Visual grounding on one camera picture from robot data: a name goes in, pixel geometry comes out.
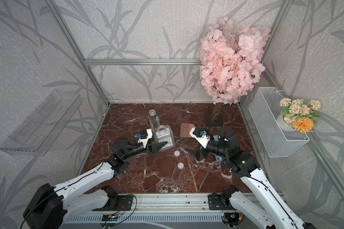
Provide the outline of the square clear plastic bottle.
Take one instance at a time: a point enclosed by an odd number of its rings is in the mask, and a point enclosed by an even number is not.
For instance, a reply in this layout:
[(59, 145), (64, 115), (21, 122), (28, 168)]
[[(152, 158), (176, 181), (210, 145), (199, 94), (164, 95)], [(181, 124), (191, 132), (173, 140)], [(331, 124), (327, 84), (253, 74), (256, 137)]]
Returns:
[(175, 147), (174, 135), (169, 125), (160, 125), (156, 129), (154, 129), (153, 135), (158, 143), (167, 142), (167, 144), (161, 148), (161, 151)]

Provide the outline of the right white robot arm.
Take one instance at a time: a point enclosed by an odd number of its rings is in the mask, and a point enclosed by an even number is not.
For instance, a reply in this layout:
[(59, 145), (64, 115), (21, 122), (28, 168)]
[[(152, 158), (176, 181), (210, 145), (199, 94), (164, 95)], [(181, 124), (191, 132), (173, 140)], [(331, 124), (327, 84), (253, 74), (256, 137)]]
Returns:
[(314, 225), (304, 222), (285, 203), (269, 182), (255, 158), (240, 149), (237, 135), (218, 135), (216, 138), (206, 128), (189, 127), (189, 136), (200, 144), (187, 152), (199, 161), (213, 154), (222, 158), (230, 172), (236, 174), (252, 191), (261, 206), (247, 199), (235, 186), (220, 194), (225, 208), (233, 208), (248, 217), (260, 229), (313, 229)]

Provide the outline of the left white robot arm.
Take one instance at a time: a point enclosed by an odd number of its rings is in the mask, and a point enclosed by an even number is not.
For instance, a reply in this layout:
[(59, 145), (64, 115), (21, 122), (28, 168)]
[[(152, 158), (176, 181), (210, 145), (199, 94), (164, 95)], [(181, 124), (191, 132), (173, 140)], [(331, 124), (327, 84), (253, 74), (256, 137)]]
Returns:
[(38, 188), (23, 213), (23, 224), (31, 229), (58, 229), (64, 222), (92, 210), (120, 210), (122, 202), (110, 186), (87, 194), (93, 187), (111, 180), (128, 166), (128, 158), (143, 153), (155, 154), (166, 141), (152, 143), (150, 137), (130, 143), (119, 137), (111, 147), (112, 154), (92, 170), (54, 186)]

